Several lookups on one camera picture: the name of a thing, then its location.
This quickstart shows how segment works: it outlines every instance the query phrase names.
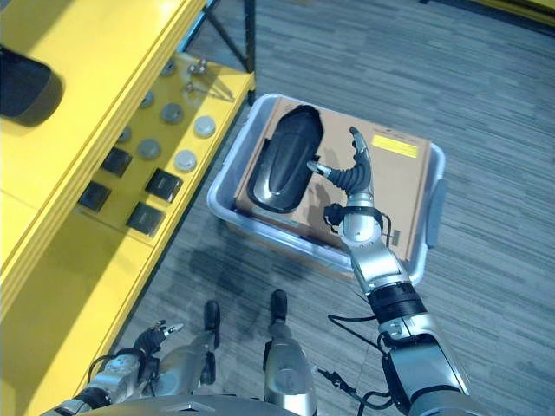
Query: gray knob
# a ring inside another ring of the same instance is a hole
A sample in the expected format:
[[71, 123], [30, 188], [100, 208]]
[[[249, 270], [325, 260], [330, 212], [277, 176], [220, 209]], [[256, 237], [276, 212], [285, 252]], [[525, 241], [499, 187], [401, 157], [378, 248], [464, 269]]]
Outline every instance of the gray knob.
[[154, 94], [152, 91], [148, 91], [145, 98], [142, 99], [140, 102], [139, 108], [148, 108], [153, 105], [154, 102]]
[[173, 57], [171, 57], [170, 60], [167, 62], [167, 64], [164, 65], [164, 68], [162, 68], [160, 75], [170, 76], [170, 75], [173, 75], [174, 72], [175, 72], [175, 60], [173, 59]]
[[178, 124], [183, 120], [183, 109], [179, 104], [170, 102], [162, 108], [160, 116], [168, 124]]
[[209, 115], [202, 115], [194, 121], [194, 132], [200, 137], [210, 137], [216, 131], [216, 121]]
[[137, 146], [137, 152], [144, 160], [153, 160], [160, 156], [162, 148], [155, 139], [144, 139]]
[[175, 155], [173, 164], [182, 172], [190, 172], [197, 165], [197, 157], [190, 150], [182, 150]]
[[131, 127], [125, 126], [120, 136], [118, 137], [118, 143], [125, 143], [131, 139]]

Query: gray carpet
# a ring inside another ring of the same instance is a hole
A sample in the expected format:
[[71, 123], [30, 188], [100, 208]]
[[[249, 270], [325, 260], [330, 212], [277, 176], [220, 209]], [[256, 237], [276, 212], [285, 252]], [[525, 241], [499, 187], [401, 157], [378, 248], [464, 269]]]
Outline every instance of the gray carpet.
[[[217, 15], [241, 40], [242, 2], [222, 2]], [[264, 0], [257, 18], [260, 94], [287, 94], [443, 148], [449, 191], [440, 242], [417, 289], [492, 414], [555, 415], [555, 37], [415, 0]], [[189, 51], [234, 63], [208, 25]], [[186, 323], [163, 351], [189, 342], [204, 302], [215, 298], [222, 342], [208, 390], [262, 397], [267, 304], [282, 288], [291, 329], [313, 364], [361, 392], [385, 390], [379, 354], [326, 320], [368, 314], [356, 283], [236, 235], [206, 207], [247, 112], [117, 346], [160, 318]], [[355, 327], [377, 336], [373, 325]], [[316, 382], [319, 414], [356, 414], [345, 394], [320, 376]]]

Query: yellow shelving unit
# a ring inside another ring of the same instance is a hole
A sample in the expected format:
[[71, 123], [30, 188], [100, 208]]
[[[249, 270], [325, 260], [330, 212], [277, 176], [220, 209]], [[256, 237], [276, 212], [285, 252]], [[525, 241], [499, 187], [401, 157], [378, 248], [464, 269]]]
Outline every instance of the yellow shelving unit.
[[[99, 212], [74, 206], [4, 317], [3, 397], [12, 400], [8, 406], [3, 403], [3, 414], [38, 414], [83, 387], [88, 365], [110, 348], [246, 93], [254, 87], [254, 75], [215, 64], [209, 69], [216, 82], [191, 77], [186, 68], [193, 62], [183, 55], [176, 59], [173, 75], [159, 77], [152, 85], [153, 105], [136, 111], [128, 123], [131, 139], [115, 145], [133, 157], [127, 170], [121, 177], [103, 169], [95, 173], [92, 180], [111, 190], [108, 199]], [[184, 92], [189, 81], [210, 94]], [[233, 99], [224, 98], [219, 83], [233, 92]], [[160, 118], [168, 102], [183, 108], [184, 118], [176, 125]], [[193, 131], [201, 115], [216, 121], [209, 138]], [[160, 143], [156, 159], [139, 156], [137, 146], [145, 138]], [[197, 156], [190, 172], [173, 164], [175, 154], [185, 149]], [[156, 168], [183, 181], [171, 203], [145, 191]], [[126, 226], [138, 202], [164, 214], [152, 237]]]
[[475, 0], [495, 9], [555, 26], [555, 0]]
[[[2, 44], [47, 63], [63, 85], [59, 107], [41, 125], [0, 120], [2, 415], [40, 414], [83, 387], [90, 362], [109, 350], [254, 89], [253, 73], [210, 62], [213, 78], [189, 75], [187, 67], [197, 59], [188, 55], [175, 58], [172, 75], [159, 76], [205, 5], [12, 0], [0, 14]], [[252, 26], [247, 51], [249, 44], [253, 58]], [[252, 68], [249, 59], [244, 65]], [[188, 82], [192, 92], [184, 91]], [[232, 97], [222, 94], [222, 85]], [[149, 89], [153, 105], [139, 108]], [[170, 101], [184, 114], [171, 125], [160, 117]], [[193, 131], [201, 115], [216, 123], [208, 138]], [[131, 139], [117, 143], [125, 126]], [[160, 143], [155, 159], [138, 153], [146, 138]], [[114, 146], [132, 157], [121, 177], [99, 169]], [[190, 172], [173, 164], [184, 149], [197, 157]], [[157, 168], [182, 181], [171, 203], [145, 191]], [[98, 212], [77, 204], [91, 180], [111, 190]], [[151, 236], [126, 226], [139, 202], [162, 213]]]
[[40, 126], [1, 121], [1, 317], [203, 5], [12, 0], [0, 14], [2, 44], [63, 85]]

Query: gray plastic bin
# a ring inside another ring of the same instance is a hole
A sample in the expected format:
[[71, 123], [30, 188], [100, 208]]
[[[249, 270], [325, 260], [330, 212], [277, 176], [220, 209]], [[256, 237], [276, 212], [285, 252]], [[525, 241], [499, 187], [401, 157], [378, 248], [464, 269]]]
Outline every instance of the gray plastic bin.
[[[346, 253], [328, 245], [308, 241], [291, 231], [282, 230], [257, 218], [247, 217], [245, 214], [235, 211], [233, 197], [239, 181], [266, 125], [266, 121], [271, 115], [275, 101], [282, 97], [294, 100], [281, 94], [266, 94], [256, 100], [246, 123], [225, 158], [221, 171], [208, 191], [208, 206], [218, 217], [236, 225], [246, 234], [261, 238], [270, 244], [276, 244], [293, 253], [310, 257], [334, 271], [352, 273], [353, 269]], [[298, 103], [309, 104], [302, 101], [298, 101]], [[410, 261], [403, 263], [413, 284], [419, 283], [422, 279], [428, 249], [435, 246], [441, 207], [446, 190], [443, 179], [445, 154], [435, 144], [432, 144], [431, 147], [429, 163], [425, 194], [422, 200], [423, 209], [418, 221], [416, 244], [414, 244]]]

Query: yellow warning label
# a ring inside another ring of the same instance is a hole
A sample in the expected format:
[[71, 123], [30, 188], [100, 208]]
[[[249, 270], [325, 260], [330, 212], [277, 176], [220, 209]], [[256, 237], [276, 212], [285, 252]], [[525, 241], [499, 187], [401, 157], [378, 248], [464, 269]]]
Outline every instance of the yellow warning label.
[[372, 144], [381, 149], [389, 150], [390, 152], [409, 156], [409, 158], [416, 159], [418, 157], [418, 146], [409, 145], [409, 143], [403, 143], [402, 141], [393, 140], [389, 137], [375, 134]]

